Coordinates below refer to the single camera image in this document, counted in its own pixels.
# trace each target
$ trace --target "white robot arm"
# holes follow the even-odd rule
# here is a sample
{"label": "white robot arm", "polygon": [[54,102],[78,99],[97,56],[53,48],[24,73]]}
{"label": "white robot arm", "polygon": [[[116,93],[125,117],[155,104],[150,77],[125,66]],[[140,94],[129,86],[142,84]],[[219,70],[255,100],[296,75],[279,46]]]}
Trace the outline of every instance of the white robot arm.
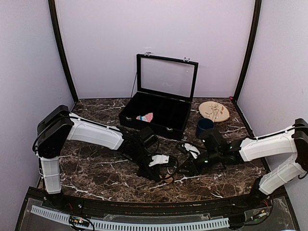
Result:
{"label": "white robot arm", "polygon": [[[260,199],[308,170],[308,124],[303,119],[297,119],[293,126],[262,137],[246,138],[239,141],[226,142],[215,129],[209,129],[200,135],[206,148],[201,153],[191,145],[183,145],[185,151],[194,152],[181,169],[189,175],[200,174],[205,167],[216,163],[236,165],[257,158],[289,153],[290,158],[269,174],[256,180],[251,191]],[[145,151],[157,141],[150,128],[130,134],[117,127],[105,126],[83,119],[69,113],[66,106],[59,106],[38,125],[38,137],[34,142],[33,151],[39,156],[42,166],[46,191],[49,194],[61,192],[59,157],[66,140],[85,141],[118,150],[127,154],[139,167],[138,176],[160,181],[158,166],[163,162],[153,163],[153,160],[166,160],[150,156]]]}

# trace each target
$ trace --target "round wooden board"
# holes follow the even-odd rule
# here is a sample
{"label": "round wooden board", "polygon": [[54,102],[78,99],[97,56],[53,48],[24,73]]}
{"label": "round wooden board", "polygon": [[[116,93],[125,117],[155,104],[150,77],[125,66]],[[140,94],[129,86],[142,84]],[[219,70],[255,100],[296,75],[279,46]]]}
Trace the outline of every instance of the round wooden board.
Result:
{"label": "round wooden board", "polygon": [[213,122],[223,122],[230,118],[228,109],[214,101],[204,102],[199,105],[199,112],[204,118],[211,119]]}

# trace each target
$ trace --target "pink object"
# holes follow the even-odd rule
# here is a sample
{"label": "pink object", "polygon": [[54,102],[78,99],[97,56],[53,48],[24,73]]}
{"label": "pink object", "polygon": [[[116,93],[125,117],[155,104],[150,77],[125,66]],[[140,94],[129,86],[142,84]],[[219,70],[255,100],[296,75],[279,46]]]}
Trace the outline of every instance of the pink object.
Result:
{"label": "pink object", "polygon": [[151,120],[153,119],[153,113],[152,112],[148,113],[145,116],[139,115],[139,116],[137,116],[136,119],[142,120],[142,121],[145,121],[145,122],[151,122]]}

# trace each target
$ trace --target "box hinge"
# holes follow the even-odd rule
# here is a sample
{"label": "box hinge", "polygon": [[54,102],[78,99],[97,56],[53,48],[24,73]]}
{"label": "box hinge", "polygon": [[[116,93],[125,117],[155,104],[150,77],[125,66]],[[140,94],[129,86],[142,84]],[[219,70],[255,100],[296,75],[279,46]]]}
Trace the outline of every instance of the box hinge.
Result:
{"label": "box hinge", "polygon": [[146,51],[146,52],[144,53],[144,56],[150,56],[151,54],[152,54],[152,52]]}

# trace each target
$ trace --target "brown marble surface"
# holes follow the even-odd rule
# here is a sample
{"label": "brown marble surface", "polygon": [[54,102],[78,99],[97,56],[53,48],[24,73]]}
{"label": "brown marble surface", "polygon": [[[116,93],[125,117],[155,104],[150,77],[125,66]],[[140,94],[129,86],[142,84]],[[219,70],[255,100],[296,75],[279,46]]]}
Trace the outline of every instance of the brown marble surface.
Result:
{"label": "brown marble surface", "polygon": [[[119,125],[118,114],[129,99],[80,100],[73,113],[106,125]],[[201,145],[195,138],[195,126],[202,118],[198,106],[205,101],[225,105],[230,119],[216,123],[228,141],[240,139],[247,131],[229,99],[194,99],[184,140]],[[177,141],[159,137],[158,152],[186,159],[176,148]],[[254,180],[265,174],[260,160],[219,170],[206,169],[197,177],[178,174],[173,183],[156,183],[137,177],[138,167],[111,151],[94,144],[67,141],[60,156],[61,183],[68,195],[98,200],[138,203],[188,202],[232,197],[249,193]]]}

